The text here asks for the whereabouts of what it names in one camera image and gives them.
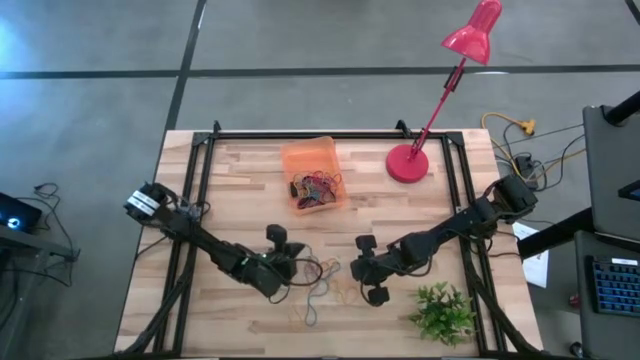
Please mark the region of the orange translucent plastic bin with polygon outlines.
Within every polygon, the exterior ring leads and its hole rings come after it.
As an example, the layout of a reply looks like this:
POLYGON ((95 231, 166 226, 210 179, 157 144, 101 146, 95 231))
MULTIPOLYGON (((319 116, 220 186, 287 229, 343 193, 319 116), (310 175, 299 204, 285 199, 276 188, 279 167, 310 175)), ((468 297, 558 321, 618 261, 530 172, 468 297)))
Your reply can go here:
POLYGON ((308 140, 287 143, 281 147, 282 168, 288 191, 288 202, 296 215, 307 215, 314 212, 339 208, 347 201, 347 193, 342 171, 336 152, 336 144, 332 137, 324 136, 308 140), (296 200, 290 196, 289 183, 296 175, 322 171, 336 176, 340 181, 337 191, 337 201, 324 206, 299 210, 296 200))

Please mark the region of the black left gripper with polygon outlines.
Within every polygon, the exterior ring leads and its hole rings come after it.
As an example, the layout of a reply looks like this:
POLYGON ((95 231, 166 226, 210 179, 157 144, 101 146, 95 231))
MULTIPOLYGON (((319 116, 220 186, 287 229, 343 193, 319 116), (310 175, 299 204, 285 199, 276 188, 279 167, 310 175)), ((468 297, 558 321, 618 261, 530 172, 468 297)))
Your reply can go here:
POLYGON ((295 260, 306 245, 289 242, 287 230, 278 224, 270 224, 266 227, 266 238, 274 244, 274 248, 262 253, 260 257, 275 269, 284 283, 290 283, 297 274, 295 260))

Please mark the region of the black aluminium table frame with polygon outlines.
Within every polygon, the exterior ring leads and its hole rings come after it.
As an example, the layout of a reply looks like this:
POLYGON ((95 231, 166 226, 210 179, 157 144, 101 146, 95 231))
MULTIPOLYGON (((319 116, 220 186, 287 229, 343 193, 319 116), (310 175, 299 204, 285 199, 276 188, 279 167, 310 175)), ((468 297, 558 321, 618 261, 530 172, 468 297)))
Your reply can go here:
POLYGON ((414 184, 394 180, 385 159, 411 145, 415 132, 393 130, 172 131, 151 183, 160 183, 193 206, 215 237, 254 252, 273 247, 266 227, 278 224, 290 242, 306 245, 290 286, 266 297, 218 270, 207 253, 174 241, 136 260, 113 352, 115 360, 169 360, 186 356, 254 358, 469 357, 537 359, 541 339, 512 223, 500 221, 486 239, 455 237, 439 247, 420 277, 392 275, 382 283, 390 299, 368 305, 352 278, 361 254, 355 239, 374 235, 375 254, 400 237, 434 228, 468 207, 500 176, 488 133, 481 129, 430 133, 429 169, 414 184), (339 208, 296 215, 288 202, 281 147, 332 137, 347 201, 339 208), (314 298, 314 327, 293 327, 287 301, 306 302, 304 262, 336 258, 332 278, 354 285, 359 298, 342 305, 328 293, 314 298), (419 287, 447 282, 471 299, 476 333, 449 347, 421 339, 409 321, 419 287))

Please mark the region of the black stand pole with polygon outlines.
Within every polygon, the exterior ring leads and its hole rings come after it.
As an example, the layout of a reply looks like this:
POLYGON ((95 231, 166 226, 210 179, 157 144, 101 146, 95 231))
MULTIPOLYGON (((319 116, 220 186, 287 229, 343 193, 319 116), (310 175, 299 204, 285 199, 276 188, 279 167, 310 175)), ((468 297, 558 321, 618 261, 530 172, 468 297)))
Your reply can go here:
POLYGON ((610 125, 622 127, 627 120, 640 111, 640 90, 616 106, 602 107, 605 121, 610 125))

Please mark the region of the small black device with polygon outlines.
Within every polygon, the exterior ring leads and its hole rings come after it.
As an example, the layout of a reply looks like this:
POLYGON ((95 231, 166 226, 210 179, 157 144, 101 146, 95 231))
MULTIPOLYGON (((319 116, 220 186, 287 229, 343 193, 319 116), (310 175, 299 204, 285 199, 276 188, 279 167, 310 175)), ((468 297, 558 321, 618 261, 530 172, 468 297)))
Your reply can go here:
POLYGON ((618 190, 618 196, 623 199, 640 202, 640 180, 629 183, 618 190))

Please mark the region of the black stand beam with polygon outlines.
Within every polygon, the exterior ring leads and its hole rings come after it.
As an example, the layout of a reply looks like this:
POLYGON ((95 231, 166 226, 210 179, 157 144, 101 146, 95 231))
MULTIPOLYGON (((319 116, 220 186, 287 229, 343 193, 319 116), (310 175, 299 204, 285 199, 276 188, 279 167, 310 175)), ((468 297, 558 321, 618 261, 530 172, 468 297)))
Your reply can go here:
POLYGON ((519 255, 527 259, 546 250, 573 240, 578 231, 594 232, 593 214, 591 208, 567 217, 533 235, 517 241, 519 255))

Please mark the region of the backlit computer keyboard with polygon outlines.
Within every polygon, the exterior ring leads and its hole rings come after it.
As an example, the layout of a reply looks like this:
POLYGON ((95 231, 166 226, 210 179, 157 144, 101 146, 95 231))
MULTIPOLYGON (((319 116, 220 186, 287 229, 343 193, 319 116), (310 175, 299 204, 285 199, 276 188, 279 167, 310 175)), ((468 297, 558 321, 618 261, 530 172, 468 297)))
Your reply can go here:
POLYGON ((588 256, 586 263, 594 311, 640 317, 640 260, 588 256))

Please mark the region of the pink desk lamp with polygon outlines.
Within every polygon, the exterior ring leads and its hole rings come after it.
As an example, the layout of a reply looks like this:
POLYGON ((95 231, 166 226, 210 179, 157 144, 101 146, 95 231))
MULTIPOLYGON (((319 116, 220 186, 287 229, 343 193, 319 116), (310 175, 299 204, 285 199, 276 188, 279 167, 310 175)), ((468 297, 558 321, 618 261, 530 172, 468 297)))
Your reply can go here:
POLYGON ((426 176, 429 159, 422 148, 427 135, 447 98, 458 87, 466 62, 472 60, 484 66, 489 63, 491 54, 489 36, 501 12, 501 0, 481 0, 468 22, 442 41, 442 47, 461 56, 460 62, 449 74, 444 84, 444 92, 419 137, 411 145, 395 146, 388 153, 385 161, 386 170, 394 180, 401 183, 416 183, 426 176))

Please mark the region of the black power strip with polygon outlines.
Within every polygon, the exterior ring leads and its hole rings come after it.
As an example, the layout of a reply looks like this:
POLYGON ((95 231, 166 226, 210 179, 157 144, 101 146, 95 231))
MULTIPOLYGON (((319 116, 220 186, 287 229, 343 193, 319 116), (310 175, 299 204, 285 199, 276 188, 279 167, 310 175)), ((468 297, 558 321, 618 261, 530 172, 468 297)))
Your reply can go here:
POLYGON ((539 162, 531 155, 518 155, 515 157, 515 164, 525 185, 532 191, 539 191, 541 189, 537 179, 540 172, 539 162))

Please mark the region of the black box with blue light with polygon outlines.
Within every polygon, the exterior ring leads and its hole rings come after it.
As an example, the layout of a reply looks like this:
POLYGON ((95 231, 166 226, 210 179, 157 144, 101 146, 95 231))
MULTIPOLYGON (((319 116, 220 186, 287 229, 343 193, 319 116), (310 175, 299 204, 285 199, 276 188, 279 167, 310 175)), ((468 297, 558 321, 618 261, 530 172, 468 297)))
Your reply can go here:
POLYGON ((32 233, 41 216, 40 209, 0 192, 0 225, 32 233))

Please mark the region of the dark grey desk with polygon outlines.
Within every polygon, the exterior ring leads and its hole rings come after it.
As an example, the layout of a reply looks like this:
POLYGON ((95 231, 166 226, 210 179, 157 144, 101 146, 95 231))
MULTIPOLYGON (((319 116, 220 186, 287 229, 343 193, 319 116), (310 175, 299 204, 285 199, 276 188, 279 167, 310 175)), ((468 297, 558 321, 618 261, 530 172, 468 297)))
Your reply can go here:
POLYGON ((590 296, 586 259, 620 257, 640 260, 640 252, 619 247, 607 237, 579 231, 574 235, 585 355, 602 360, 640 360, 640 317, 596 313, 590 296))

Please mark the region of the green artificial fern plant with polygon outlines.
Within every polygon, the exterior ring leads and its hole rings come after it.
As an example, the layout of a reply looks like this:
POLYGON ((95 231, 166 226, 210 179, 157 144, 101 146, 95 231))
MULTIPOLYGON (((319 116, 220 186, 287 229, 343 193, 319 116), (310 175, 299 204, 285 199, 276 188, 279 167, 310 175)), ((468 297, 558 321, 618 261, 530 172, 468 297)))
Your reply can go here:
POLYGON ((468 343, 476 333, 471 299, 447 282, 418 288, 416 310, 408 316, 421 339, 449 347, 468 343))

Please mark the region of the grey equipment cart top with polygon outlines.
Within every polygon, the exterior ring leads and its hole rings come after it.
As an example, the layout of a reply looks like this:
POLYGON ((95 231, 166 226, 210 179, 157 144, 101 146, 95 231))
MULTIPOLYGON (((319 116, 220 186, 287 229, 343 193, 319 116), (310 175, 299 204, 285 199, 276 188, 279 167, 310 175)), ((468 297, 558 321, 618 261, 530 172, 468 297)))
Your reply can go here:
POLYGON ((584 108, 582 116, 594 227, 640 242, 640 202, 618 196, 620 188, 640 180, 640 113, 622 127, 607 123, 599 107, 584 108))

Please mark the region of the white paper sheet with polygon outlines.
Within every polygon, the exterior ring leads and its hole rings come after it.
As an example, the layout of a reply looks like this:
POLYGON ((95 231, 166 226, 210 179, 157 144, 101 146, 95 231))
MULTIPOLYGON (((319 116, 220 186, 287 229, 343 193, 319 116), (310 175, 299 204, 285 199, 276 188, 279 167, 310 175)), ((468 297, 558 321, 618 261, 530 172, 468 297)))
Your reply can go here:
MULTIPOLYGON (((519 240, 538 233, 538 230, 527 225, 515 222, 512 225, 513 233, 519 240)), ((531 285, 545 289, 547 287, 549 265, 549 251, 546 250, 523 261, 523 271, 527 282, 531 285)))

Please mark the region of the blue rubber band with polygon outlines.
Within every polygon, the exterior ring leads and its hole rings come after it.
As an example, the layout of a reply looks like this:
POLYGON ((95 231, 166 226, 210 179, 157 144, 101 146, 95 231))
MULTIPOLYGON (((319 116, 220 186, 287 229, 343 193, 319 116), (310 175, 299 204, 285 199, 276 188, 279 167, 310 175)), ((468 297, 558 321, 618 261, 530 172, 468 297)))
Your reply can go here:
POLYGON ((318 322, 318 313, 313 306, 313 299, 325 296, 329 293, 332 278, 341 270, 340 262, 335 258, 321 263, 322 275, 319 280, 309 288, 306 297, 306 312, 304 324, 307 327, 314 327, 318 322))

